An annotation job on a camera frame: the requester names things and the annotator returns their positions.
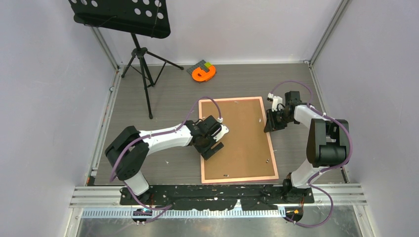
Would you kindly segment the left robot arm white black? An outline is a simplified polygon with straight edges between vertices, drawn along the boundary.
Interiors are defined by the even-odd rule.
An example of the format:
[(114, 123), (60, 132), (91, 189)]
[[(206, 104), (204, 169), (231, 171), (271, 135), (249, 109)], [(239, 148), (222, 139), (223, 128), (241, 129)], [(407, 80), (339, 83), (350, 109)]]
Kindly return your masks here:
[(135, 126), (128, 126), (104, 152), (112, 166), (110, 179), (123, 181), (133, 191), (135, 201), (147, 204), (152, 192), (141, 167), (149, 155), (174, 147), (193, 146), (202, 158), (209, 159), (224, 147), (221, 139), (228, 132), (222, 119), (213, 116), (198, 121), (186, 120), (154, 131), (140, 131)]

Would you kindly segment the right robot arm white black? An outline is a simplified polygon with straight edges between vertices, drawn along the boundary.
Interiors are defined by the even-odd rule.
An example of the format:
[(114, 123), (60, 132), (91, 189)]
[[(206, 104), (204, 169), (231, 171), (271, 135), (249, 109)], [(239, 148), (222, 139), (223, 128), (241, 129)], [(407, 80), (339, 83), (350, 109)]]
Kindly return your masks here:
[(289, 123), (303, 124), (309, 130), (306, 160), (283, 180), (281, 198), (297, 202), (310, 195), (311, 184), (327, 168), (342, 164), (349, 157), (348, 122), (336, 121), (320, 114), (314, 106), (303, 103), (298, 91), (285, 93), (285, 98), (267, 95), (271, 108), (266, 110), (265, 133), (285, 129)]

